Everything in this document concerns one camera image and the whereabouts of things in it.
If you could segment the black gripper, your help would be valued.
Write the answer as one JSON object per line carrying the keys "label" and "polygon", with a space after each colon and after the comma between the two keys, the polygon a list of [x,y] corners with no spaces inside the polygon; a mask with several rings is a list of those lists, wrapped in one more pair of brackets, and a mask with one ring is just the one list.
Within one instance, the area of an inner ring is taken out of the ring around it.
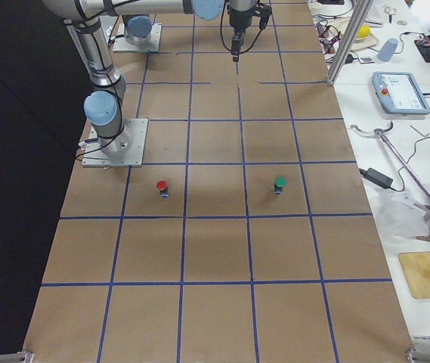
{"label": "black gripper", "polygon": [[[228,2],[228,14],[230,25],[234,30],[246,30],[252,25],[252,18],[258,17],[258,28],[266,28],[271,16],[271,6],[261,1],[232,0]],[[244,43],[244,32],[234,31],[231,38],[230,53],[233,62],[238,62]]]}

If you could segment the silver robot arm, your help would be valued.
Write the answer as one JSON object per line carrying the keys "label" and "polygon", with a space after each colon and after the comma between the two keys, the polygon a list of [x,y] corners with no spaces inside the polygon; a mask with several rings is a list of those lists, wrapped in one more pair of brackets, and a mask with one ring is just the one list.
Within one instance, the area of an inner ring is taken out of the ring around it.
{"label": "silver robot arm", "polygon": [[258,31],[262,32],[272,15],[271,6],[260,1],[45,1],[44,4],[57,16],[74,23],[87,23],[101,15],[195,14],[211,21],[227,14],[233,36],[231,45],[223,46],[234,62],[252,49],[242,49],[246,30],[252,25],[252,19],[259,19]]}
{"label": "silver robot arm", "polygon": [[87,120],[96,132],[92,149],[76,155],[119,159],[131,147],[132,134],[122,114],[126,84],[123,75],[113,64],[101,22],[75,23],[63,20],[88,71],[94,91],[84,100]]}

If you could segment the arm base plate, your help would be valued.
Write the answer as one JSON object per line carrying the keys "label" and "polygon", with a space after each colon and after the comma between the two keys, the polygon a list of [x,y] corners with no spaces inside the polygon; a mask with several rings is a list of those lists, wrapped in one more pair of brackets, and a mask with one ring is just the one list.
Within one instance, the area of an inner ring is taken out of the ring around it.
{"label": "arm base plate", "polygon": [[102,144],[98,143],[97,133],[92,126],[88,139],[93,138],[94,142],[86,144],[85,155],[82,156],[82,166],[142,166],[148,121],[149,119],[145,118],[124,119],[124,129],[122,133],[102,150],[99,150]]}
{"label": "arm base plate", "polygon": [[155,23],[146,37],[129,35],[125,25],[118,27],[113,51],[117,53],[158,53],[162,33],[162,24]]}

